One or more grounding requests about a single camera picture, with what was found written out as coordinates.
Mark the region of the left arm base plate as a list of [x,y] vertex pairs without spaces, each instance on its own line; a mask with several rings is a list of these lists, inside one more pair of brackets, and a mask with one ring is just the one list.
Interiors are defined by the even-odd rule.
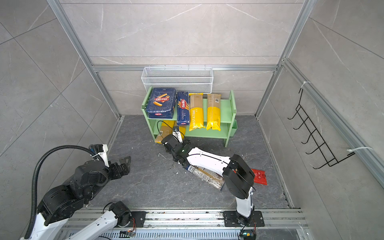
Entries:
[[134,211],[129,213],[123,213],[118,217],[116,227],[119,228],[143,228],[147,212],[145,211]]

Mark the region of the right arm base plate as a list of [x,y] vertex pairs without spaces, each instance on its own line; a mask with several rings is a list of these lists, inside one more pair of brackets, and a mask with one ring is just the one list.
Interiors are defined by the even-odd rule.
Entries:
[[226,227],[264,227],[264,217],[260,211],[252,211],[249,217],[240,215],[237,211],[224,211],[224,223]]

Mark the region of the yellow spaghetti bag with lettering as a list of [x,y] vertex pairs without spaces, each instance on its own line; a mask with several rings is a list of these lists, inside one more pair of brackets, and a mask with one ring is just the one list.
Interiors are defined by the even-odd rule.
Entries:
[[189,131],[204,128],[203,93],[190,94]]

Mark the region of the blue Barilla rigatoni box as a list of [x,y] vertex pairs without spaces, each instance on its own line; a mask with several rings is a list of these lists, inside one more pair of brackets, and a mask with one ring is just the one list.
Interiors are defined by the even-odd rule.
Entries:
[[176,105],[176,89],[153,88],[146,113],[150,119],[172,119]]

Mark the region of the large yellow spaghetti bag front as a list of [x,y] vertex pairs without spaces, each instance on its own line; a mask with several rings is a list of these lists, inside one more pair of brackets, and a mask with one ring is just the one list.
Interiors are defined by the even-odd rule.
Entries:
[[182,136],[182,140],[185,139],[185,133],[186,133],[186,130],[187,130],[187,126],[178,126],[179,128],[179,132],[181,133],[181,136]]

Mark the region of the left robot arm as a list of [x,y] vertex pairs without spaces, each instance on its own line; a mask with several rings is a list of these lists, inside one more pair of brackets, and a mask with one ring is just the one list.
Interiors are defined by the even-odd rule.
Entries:
[[66,220],[88,204],[108,182],[120,179],[131,171],[130,156],[120,159],[119,163],[108,162],[108,166],[103,160],[85,162],[62,185],[49,190],[41,202],[37,203],[38,178],[44,160],[45,158],[39,160],[33,173],[32,212],[25,235],[27,240],[32,238],[38,214],[42,214],[44,226]]

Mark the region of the blue Barilla spaghetti box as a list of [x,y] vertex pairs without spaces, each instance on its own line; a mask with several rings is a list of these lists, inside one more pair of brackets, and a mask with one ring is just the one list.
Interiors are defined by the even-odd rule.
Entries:
[[190,124],[190,104],[188,92],[177,92],[177,125]]

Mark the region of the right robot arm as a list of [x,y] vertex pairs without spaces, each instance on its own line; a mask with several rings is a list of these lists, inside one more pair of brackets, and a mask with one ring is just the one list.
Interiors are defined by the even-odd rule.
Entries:
[[193,147],[188,141],[180,142],[173,135],[166,136],[162,145],[173,156],[173,160],[184,167],[202,167],[221,176],[236,198],[238,218],[244,221],[251,218],[255,174],[241,156],[211,154]]

